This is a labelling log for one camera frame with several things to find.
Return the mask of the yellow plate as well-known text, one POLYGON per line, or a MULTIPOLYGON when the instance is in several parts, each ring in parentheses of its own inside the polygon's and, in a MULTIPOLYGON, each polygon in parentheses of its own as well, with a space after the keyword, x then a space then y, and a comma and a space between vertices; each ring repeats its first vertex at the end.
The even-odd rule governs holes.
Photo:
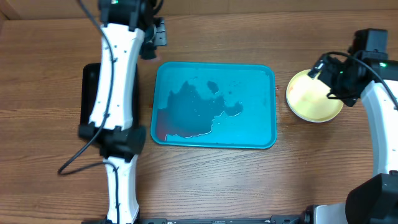
POLYGON ((299 118, 312 123, 324 123, 332 120, 343 108, 340 100, 326 97, 330 88, 315 78, 310 78, 310 69, 298 72, 289 81, 286 100, 289 108, 299 118))

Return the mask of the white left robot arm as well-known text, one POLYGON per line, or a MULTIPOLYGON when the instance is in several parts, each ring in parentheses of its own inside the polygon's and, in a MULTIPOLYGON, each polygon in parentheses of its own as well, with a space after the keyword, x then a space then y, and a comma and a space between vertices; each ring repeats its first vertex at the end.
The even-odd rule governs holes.
POLYGON ((101 34, 101 62, 82 90, 79 135, 95 144, 107 174, 109 209, 103 223, 137 223, 136 166, 146 140, 139 125, 137 61, 156 58, 167 43, 162 1, 99 1, 96 20, 81 8, 101 34))

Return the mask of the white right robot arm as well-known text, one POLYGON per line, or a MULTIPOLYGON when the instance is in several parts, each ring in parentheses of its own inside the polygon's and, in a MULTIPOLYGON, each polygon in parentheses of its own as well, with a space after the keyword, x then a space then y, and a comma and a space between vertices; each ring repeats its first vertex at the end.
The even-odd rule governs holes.
POLYGON ((358 30, 345 61, 338 60, 340 52, 327 52, 308 73, 330 88, 328 99, 365 107, 373 176, 342 203, 310 207, 303 223, 397 223, 397 61, 388 58, 387 39, 383 29, 358 30))

